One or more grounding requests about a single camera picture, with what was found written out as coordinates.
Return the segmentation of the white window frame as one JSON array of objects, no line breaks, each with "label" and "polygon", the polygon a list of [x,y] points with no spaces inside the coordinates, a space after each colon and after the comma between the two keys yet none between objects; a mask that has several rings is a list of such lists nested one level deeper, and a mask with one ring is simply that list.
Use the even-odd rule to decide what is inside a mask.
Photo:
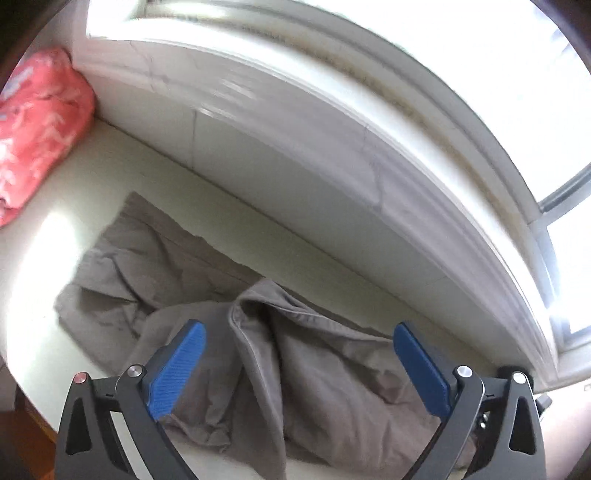
[{"label": "white window frame", "polygon": [[480,148],[386,68],[360,72],[243,31],[85,1],[75,65],[165,154],[542,389],[590,375],[564,350],[533,241]]}]

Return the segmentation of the red floral cloth bundle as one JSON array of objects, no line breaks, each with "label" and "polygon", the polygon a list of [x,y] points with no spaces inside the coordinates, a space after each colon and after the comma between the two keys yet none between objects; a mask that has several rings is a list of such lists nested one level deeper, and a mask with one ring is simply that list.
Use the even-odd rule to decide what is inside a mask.
[{"label": "red floral cloth bundle", "polygon": [[95,94],[51,48],[13,70],[1,92],[1,225],[11,223],[90,128]]}]

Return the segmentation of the grey-brown cargo pants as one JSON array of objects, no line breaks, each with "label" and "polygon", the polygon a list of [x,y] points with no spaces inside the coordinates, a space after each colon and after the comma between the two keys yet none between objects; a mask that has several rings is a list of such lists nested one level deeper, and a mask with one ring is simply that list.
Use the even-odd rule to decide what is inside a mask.
[{"label": "grey-brown cargo pants", "polygon": [[81,258],[55,309],[107,372],[145,363],[189,320],[204,354],[166,425],[283,479],[297,458],[405,476],[439,422],[383,334],[305,303],[138,194]]}]

